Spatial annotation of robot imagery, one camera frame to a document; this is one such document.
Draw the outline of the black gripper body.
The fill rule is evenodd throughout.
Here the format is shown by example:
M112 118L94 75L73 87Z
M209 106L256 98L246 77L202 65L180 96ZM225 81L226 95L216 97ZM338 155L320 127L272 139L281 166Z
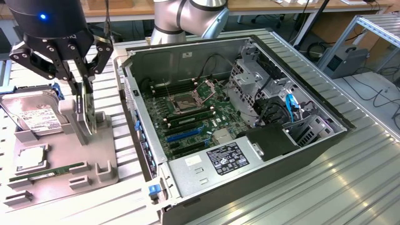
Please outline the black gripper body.
M5 4L24 34L24 42L36 52L50 56L48 45L62 60L72 60L69 44L85 57L93 43L78 0L8 0Z

